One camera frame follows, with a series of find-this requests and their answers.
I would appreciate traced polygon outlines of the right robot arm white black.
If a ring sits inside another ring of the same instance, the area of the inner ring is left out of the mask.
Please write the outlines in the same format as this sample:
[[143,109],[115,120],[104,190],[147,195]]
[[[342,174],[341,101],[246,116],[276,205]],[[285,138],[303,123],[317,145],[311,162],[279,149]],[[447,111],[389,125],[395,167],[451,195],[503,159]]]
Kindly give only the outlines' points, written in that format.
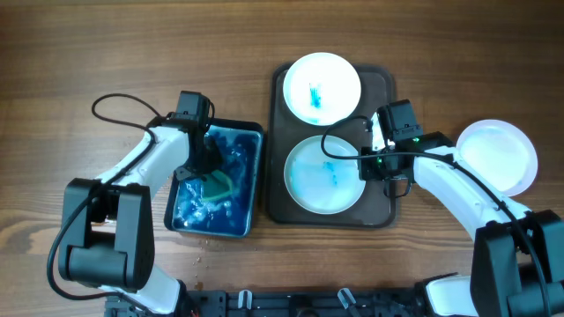
[[563,311],[563,221],[505,196],[440,132],[360,151],[363,180],[406,180],[435,196],[469,233],[471,274],[425,287],[437,316],[554,316]]

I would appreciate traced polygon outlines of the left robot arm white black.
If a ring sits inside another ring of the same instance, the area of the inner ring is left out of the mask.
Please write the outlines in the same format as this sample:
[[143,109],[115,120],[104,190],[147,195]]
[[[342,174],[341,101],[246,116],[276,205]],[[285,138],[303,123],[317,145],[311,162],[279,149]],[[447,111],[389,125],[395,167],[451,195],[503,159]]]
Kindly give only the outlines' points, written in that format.
[[63,217],[49,251],[47,277],[60,296],[60,276],[96,289],[89,299],[114,298],[138,314],[193,316],[184,282],[154,263],[152,199],[170,175],[200,176],[219,165],[206,137],[210,121],[192,115],[157,116],[119,163],[94,179],[76,178],[64,190]]

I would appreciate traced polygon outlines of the green yellow sponge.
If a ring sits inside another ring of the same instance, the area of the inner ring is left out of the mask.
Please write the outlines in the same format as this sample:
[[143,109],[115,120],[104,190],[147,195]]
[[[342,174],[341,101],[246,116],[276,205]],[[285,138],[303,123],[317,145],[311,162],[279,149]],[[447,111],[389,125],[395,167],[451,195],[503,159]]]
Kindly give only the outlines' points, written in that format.
[[223,199],[233,193],[233,187],[232,179],[220,170],[205,174],[202,177],[202,200]]

